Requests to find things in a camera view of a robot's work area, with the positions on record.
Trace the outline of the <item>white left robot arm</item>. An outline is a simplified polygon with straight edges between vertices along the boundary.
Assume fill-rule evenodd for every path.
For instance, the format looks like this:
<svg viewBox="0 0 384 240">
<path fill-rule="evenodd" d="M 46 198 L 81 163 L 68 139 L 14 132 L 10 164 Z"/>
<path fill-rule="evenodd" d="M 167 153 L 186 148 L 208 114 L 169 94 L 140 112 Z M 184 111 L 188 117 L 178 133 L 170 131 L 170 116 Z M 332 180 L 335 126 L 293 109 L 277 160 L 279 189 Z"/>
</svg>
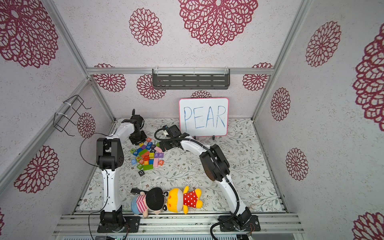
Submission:
<svg viewBox="0 0 384 240">
<path fill-rule="evenodd" d="M 97 166 L 102 171 L 104 184 L 104 203 L 100 215 L 102 225 L 118 228 L 125 225 L 119 194 L 120 168 L 125 160 L 122 143 L 127 139 L 134 145 L 143 142 L 147 138 L 142 130 L 144 122 L 143 117 L 133 113 L 130 119 L 122 121 L 113 134 L 97 140 Z"/>
</svg>

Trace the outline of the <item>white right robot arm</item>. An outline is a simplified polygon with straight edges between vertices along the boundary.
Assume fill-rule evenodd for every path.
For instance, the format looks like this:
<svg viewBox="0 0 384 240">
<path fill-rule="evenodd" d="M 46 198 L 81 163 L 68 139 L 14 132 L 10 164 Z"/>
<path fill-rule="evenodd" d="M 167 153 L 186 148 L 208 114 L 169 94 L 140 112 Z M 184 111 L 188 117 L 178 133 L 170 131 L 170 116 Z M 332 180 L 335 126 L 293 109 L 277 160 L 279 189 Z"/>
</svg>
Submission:
<svg viewBox="0 0 384 240">
<path fill-rule="evenodd" d="M 221 148 L 216 144 L 205 145 L 199 142 L 189 134 L 182 133 L 176 125 L 163 126 L 155 131 L 154 137 L 160 142 L 163 151 L 180 148 L 200 158 L 205 174 L 218 184 L 230 207 L 230 217 L 222 222 L 244 229 L 252 213 L 235 188 L 230 174 L 230 164 Z"/>
</svg>

